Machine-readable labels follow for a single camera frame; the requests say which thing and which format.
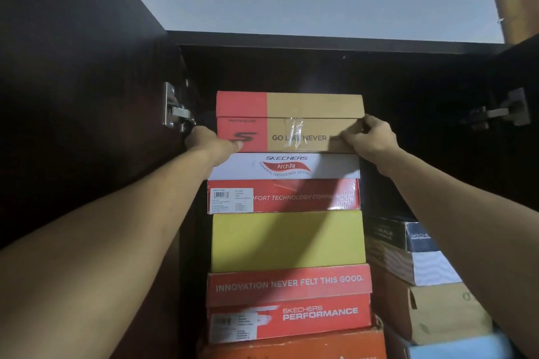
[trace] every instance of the stack of shoe boxes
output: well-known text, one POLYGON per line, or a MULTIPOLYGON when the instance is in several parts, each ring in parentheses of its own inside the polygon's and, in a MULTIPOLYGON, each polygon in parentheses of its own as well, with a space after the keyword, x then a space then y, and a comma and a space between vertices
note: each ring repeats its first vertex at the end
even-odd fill
POLYGON ((359 159, 361 96, 219 92, 242 150, 208 180, 208 346, 200 358, 385 357, 371 316, 359 159))
POLYGON ((420 222, 364 219, 373 310, 390 357, 513 357, 510 343, 420 222))

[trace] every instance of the person's left hand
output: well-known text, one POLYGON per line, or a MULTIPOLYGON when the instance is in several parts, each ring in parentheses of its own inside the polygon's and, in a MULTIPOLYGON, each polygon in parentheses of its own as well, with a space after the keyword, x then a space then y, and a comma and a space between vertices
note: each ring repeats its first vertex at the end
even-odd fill
POLYGON ((218 166, 226 161, 230 155, 238 152, 242 146, 241 141, 227 141, 217 138, 215 132, 205 126, 196 126, 185 139, 185 145, 190 151, 204 151, 211 161, 211 166, 218 166))

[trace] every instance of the black s logo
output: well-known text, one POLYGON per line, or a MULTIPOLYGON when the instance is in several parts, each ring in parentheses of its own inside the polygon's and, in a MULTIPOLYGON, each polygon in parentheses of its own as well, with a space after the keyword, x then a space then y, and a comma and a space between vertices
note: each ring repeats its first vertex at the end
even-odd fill
POLYGON ((234 137, 237 139, 233 139, 234 141, 242 141, 242 142, 251 142, 254 137, 253 135, 256 135, 256 132, 236 132, 234 134, 234 137))

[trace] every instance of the yellow box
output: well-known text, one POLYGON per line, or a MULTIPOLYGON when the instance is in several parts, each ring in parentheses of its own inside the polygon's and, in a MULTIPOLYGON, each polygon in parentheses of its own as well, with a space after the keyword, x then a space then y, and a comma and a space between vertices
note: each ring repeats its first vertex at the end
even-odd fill
POLYGON ((360 210, 213 216, 214 273, 364 263, 360 210))

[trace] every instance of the hand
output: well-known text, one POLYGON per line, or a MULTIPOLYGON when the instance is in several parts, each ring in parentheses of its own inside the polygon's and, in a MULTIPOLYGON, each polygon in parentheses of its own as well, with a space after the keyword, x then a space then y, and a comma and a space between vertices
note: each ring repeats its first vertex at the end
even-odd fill
POLYGON ((226 161, 230 155, 238 152, 243 142, 231 142, 217 138, 215 132, 205 126, 196 126, 185 139, 185 145, 190 151, 204 151, 209 157, 211 166, 218 166, 226 161))
POLYGON ((342 138, 369 162, 376 165, 381 174, 387 176, 387 162, 400 150, 397 136, 389 124, 381 119, 365 114, 363 121, 370 127, 368 133, 343 131, 342 138))

